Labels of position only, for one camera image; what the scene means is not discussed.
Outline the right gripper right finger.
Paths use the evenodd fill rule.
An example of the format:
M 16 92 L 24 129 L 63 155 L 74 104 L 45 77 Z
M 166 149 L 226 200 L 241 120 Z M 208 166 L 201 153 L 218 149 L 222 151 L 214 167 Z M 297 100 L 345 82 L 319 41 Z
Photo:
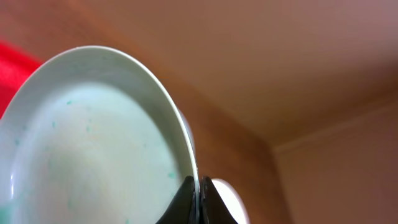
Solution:
M 238 224 L 208 176 L 201 180 L 199 212 L 199 224 Z

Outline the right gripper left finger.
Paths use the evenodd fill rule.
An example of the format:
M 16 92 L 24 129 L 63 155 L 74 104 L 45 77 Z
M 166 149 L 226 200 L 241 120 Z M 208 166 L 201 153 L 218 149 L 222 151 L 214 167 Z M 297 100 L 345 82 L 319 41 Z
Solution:
M 186 176 L 171 203 L 156 224 L 194 224 L 195 183 L 192 176 Z

